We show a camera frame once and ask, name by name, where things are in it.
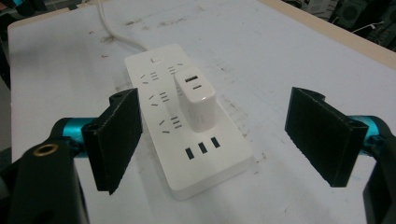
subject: socket hole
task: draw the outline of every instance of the socket hole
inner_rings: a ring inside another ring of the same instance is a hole
[[[212,140],[212,143],[215,147],[220,147],[220,144],[218,142],[218,139],[216,139],[216,137],[212,137],[210,140]]]
[[[190,160],[194,159],[194,155],[192,154],[192,151],[191,151],[191,149],[189,147],[186,148],[186,153],[187,153],[187,156],[189,157]]]
[[[195,80],[197,78],[198,78],[198,76],[189,77],[189,78],[186,79],[186,82],[191,82],[191,81],[193,81],[193,80]]]
[[[204,145],[204,143],[200,143],[200,144],[198,144],[198,146],[199,146],[199,148],[201,149],[201,151],[202,151],[202,153],[206,153],[207,152],[207,150],[206,150],[206,147],[205,147],[205,145]]]

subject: white power strip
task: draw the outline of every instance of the white power strip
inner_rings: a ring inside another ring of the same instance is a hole
[[[195,132],[180,108],[174,76],[193,66],[179,45],[125,59],[166,180],[184,200],[246,170],[252,151],[216,101],[216,124]]]

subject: power adapter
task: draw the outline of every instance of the power adapter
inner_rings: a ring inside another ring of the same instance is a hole
[[[187,199],[245,171],[248,141],[179,45],[125,59],[172,194]]]
[[[216,93],[195,66],[175,73],[178,100],[191,128],[200,133],[216,124]]]

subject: white table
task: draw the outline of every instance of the white table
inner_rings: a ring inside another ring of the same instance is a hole
[[[395,132],[395,70],[255,0],[115,0],[105,11],[114,29],[152,49],[178,43],[186,51],[255,162],[179,202],[145,130],[112,196],[96,191],[88,159],[75,160],[91,223],[365,222],[362,190],[375,161],[359,157],[347,188],[330,188],[284,132],[290,90],[318,91],[343,113],[378,116]],[[138,51],[104,41],[97,12],[80,8],[9,30],[13,160],[56,120],[99,116],[110,95],[132,88],[123,60]]]

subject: power cord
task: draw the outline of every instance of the power cord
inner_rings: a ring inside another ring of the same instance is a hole
[[[340,19],[340,18],[336,17],[334,20],[332,20],[332,24],[334,24],[338,19]]]
[[[360,31],[360,30],[362,30],[362,29],[365,29],[365,28],[367,28],[367,27],[371,27],[371,28],[374,30],[376,25],[379,25],[379,24],[382,24],[382,23],[384,23],[384,22],[383,22],[383,21],[381,21],[381,22],[374,22],[374,23],[368,24],[368,25],[366,25],[366,26],[363,26],[363,27],[361,27],[361,28],[359,28],[359,29],[357,29],[357,30],[354,30],[354,31],[352,31],[351,33],[352,33],[352,34],[355,34],[356,32],[358,32],[358,31]]]
[[[128,44],[128,45],[130,45],[130,46],[132,46],[132,47],[134,47],[134,48],[140,49],[140,50],[142,50],[142,51],[147,51],[147,50],[148,50],[148,48],[147,48],[146,46],[144,46],[143,44],[141,44],[141,43],[139,43],[139,42],[137,42],[137,41],[134,41],[134,40],[132,40],[132,39],[130,39],[130,38],[128,38],[128,37],[122,36],[122,35],[120,35],[119,33],[113,31],[113,30],[111,29],[111,27],[110,27],[110,26],[108,25],[108,23],[107,23],[106,16],[105,16],[105,11],[104,11],[104,8],[103,8],[102,0],[96,0],[96,1],[97,1],[97,3],[98,3],[97,5],[98,5],[98,7],[99,7],[99,13],[100,13],[102,22],[103,22],[104,26],[106,27],[107,31],[108,31],[114,38],[116,38],[116,39],[118,39],[119,41],[124,42],[124,43],[126,43],[126,44]]]

